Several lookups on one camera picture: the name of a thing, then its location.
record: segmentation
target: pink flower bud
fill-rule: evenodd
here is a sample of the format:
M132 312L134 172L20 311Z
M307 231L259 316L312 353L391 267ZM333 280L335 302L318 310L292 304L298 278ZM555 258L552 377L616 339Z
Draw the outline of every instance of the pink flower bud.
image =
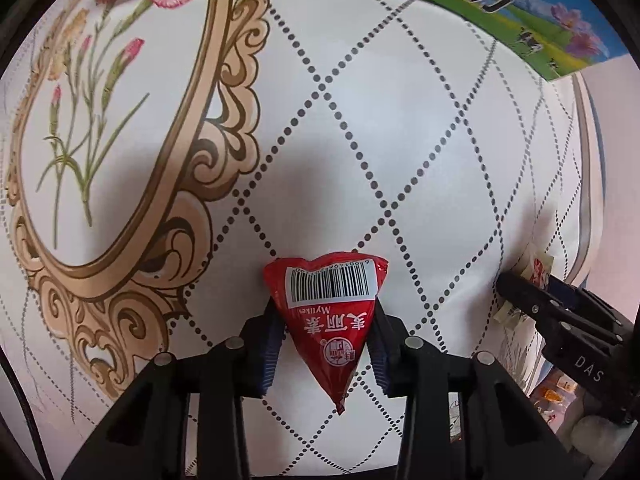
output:
M127 66L134 59L136 59L136 56L138 55L140 49L144 44L145 40L142 40L140 38L134 38L133 40L129 41L129 43L127 43L127 46L122 51L123 67Z
M80 54L82 56L84 56L84 54L86 53L87 49L89 49L89 45L91 45L91 35L88 35L86 38L84 38L84 41L82 42L82 45L80 46Z
M60 104L60 97L62 96L62 89L60 85L56 85L53 91L53 97L51 98L51 106L58 106Z

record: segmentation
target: red triangular packet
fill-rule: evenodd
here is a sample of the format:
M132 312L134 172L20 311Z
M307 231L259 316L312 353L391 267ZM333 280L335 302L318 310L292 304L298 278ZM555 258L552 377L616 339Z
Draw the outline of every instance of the red triangular packet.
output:
M339 415L387 265L378 256L331 253L312 262L280 258L264 267L264 281L298 353Z

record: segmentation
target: white barcode label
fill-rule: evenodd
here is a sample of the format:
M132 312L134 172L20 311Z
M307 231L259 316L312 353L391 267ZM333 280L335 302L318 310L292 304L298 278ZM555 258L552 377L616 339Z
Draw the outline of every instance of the white barcode label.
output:
M333 264L309 272L287 267L285 290L289 308L318 303L375 300L378 278L373 260Z

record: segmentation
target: silver bolt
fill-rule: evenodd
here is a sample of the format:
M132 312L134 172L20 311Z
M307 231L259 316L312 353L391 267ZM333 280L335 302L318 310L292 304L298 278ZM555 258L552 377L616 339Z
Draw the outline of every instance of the silver bolt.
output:
M225 341L225 346L229 348L229 350L238 350L244 346L244 339L236 335L231 336Z
M154 364L156 366L166 366L173 360L173 354L169 354L169 352L161 352L159 354L156 354L156 357L154 357Z
M404 345L407 346L407 348L417 350L418 348L422 348L422 345L424 345L424 341L417 335L411 335L404 340Z
M476 358L478 359L479 363L487 366L492 365L495 362L495 357L493 354L491 354L491 352L478 352Z

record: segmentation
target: ornate gold frame pattern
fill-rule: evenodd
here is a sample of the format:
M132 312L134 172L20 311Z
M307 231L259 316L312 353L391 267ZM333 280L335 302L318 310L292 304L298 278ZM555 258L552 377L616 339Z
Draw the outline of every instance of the ornate gold frame pattern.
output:
M111 247L82 266L58 261L36 234L23 200L20 152L34 99L46 78L63 25L80 0L54 20L31 67L16 113L7 195L14 208L11 240L29 286L40 296L51 332L116 399L135 377L134 356L149 360L168 348L166 320L188 314L186 287L211 258L212 225L205 202L230 192L258 164L254 131L260 105L252 89L255 55L266 44L269 0L209 0L200 48L178 111L142 198ZM218 92L220 117L204 119ZM113 363L86 356L107 351Z

